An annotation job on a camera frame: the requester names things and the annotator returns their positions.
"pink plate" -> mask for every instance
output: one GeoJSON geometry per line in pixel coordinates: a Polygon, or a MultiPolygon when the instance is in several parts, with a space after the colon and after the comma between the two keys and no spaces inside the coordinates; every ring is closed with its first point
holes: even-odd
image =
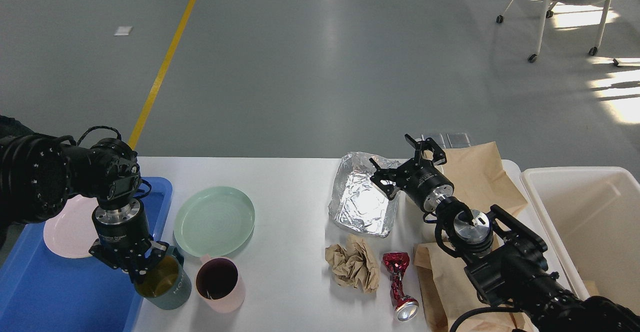
{"type": "Polygon", "coordinates": [[[77,195],[67,200],[59,215],[46,221],[44,225],[44,243],[56,255],[67,259],[89,257],[89,248],[98,238],[91,220],[94,209],[98,207],[95,198],[77,195]]]}

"yellow floor line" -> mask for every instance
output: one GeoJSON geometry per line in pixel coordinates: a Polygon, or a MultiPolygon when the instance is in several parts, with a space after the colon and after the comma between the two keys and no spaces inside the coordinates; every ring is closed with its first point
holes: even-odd
{"type": "Polygon", "coordinates": [[[169,70],[169,65],[171,64],[171,60],[174,58],[174,54],[176,53],[176,48],[178,47],[178,43],[180,43],[180,38],[183,36],[183,31],[185,31],[185,26],[187,25],[187,21],[189,21],[189,16],[192,14],[192,10],[194,9],[195,3],[196,3],[196,0],[189,0],[187,4],[187,8],[185,8],[184,13],[182,14],[182,19],[180,20],[180,24],[178,24],[178,29],[176,29],[175,34],[173,34],[173,39],[171,40],[169,49],[167,50],[164,56],[164,60],[162,61],[160,70],[158,70],[158,74],[155,77],[155,81],[153,81],[153,86],[151,86],[151,90],[149,91],[149,95],[146,98],[146,102],[144,102],[144,106],[142,106],[142,111],[140,112],[140,116],[137,118],[135,127],[133,127],[133,132],[131,132],[131,137],[128,139],[128,145],[130,145],[130,147],[133,150],[135,150],[136,145],[138,144],[138,139],[140,138],[142,129],[144,129],[145,124],[147,122],[147,118],[151,113],[151,108],[154,106],[154,102],[156,101],[156,97],[158,96],[158,91],[160,91],[160,86],[162,86],[162,81],[165,79],[167,70],[169,70]]]}

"white table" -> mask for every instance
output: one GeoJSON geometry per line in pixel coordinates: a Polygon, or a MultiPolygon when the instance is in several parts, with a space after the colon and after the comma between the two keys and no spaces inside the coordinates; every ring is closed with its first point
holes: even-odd
{"type": "MultiPolygon", "coordinates": [[[[144,300],[134,331],[428,331],[422,308],[407,321],[398,322],[389,296],[391,282],[382,267],[377,293],[343,288],[334,282],[325,261],[325,248],[345,245],[347,231],[329,220],[327,205],[340,159],[315,158],[192,158],[141,157],[147,177],[165,177],[173,185],[173,200],[162,240],[175,244],[174,220],[181,205],[194,193],[212,186],[243,191],[255,207],[252,236],[229,254],[246,284],[244,304],[229,314],[212,311],[194,290],[188,302],[172,311],[158,309],[144,300]]],[[[507,174],[526,196],[520,170],[503,161],[507,174]]],[[[423,243],[422,213],[398,196],[398,214],[389,237],[367,241],[382,259],[384,252],[405,251],[413,259],[414,245],[423,243]]],[[[532,207],[519,219],[546,239],[532,207]]],[[[553,250],[544,254],[550,270],[560,272],[560,284],[568,287],[553,250]]],[[[184,268],[192,279],[200,266],[185,256],[184,268]]],[[[404,279],[405,293],[421,300],[413,264],[404,279]]]]}

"black cable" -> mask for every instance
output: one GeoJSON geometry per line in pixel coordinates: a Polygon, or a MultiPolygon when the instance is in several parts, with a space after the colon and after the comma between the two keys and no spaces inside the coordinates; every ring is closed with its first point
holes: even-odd
{"type": "Polygon", "coordinates": [[[516,308],[516,307],[480,307],[480,308],[476,308],[476,309],[471,309],[470,311],[465,312],[462,315],[460,315],[455,320],[455,322],[453,322],[449,332],[456,332],[458,330],[458,327],[460,327],[460,325],[462,325],[462,323],[465,322],[466,319],[471,318],[471,317],[473,317],[475,315],[486,314],[486,313],[489,313],[489,312],[512,312],[512,313],[517,313],[517,312],[522,312],[522,310],[519,309],[519,308],[516,308]]]}
{"type": "Polygon", "coordinates": [[[118,132],[118,129],[115,129],[114,127],[109,127],[108,125],[94,125],[93,127],[90,127],[89,129],[87,129],[86,132],[84,132],[84,134],[82,134],[82,136],[78,138],[78,146],[80,146],[80,143],[82,143],[82,140],[85,139],[90,132],[93,132],[95,130],[114,131],[116,133],[116,138],[119,140],[122,140],[122,134],[118,132]]]}
{"type": "Polygon", "coordinates": [[[54,138],[53,142],[55,143],[63,143],[65,141],[68,141],[69,144],[71,144],[71,146],[77,146],[78,144],[76,143],[76,140],[74,140],[73,136],[70,136],[69,134],[62,136],[62,137],[58,137],[58,138],[54,138]]]}
{"type": "Polygon", "coordinates": [[[138,192],[144,192],[142,195],[137,195],[135,196],[135,198],[137,198],[138,200],[142,200],[143,198],[147,197],[150,193],[151,193],[151,183],[148,182],[145,179],[142,179],[142,184],[144,184],[145,186],[149,187],[149,189],[147,191],[138,189],[138,192]]]}

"brown paper bag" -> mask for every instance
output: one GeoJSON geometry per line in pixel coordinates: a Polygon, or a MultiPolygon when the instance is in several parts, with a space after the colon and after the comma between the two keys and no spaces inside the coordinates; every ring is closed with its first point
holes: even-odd
{"type": "MultiPolygon", "coordinates": [[[[436,243],[418,244],[413,263],[420,280],[425,319],[432,332],[449,332],[451,325],[462,314],[487,307],[478,300],[476,289],[465,274],[464,261],[446,254],[436,243]]],[[[457,330],[512,332],[514,328],[533,331],[530,319],[523,313],[505,312],[472,316],[457,330]]]]}
{"type": "Polygon", "coordinates": [[[503,170],[495,142],[446,151],[443,174],[453,182],[453,195],[470,209],[489,211],[498,205],[512,216],[527,206],[526,198],[503,170]]]}

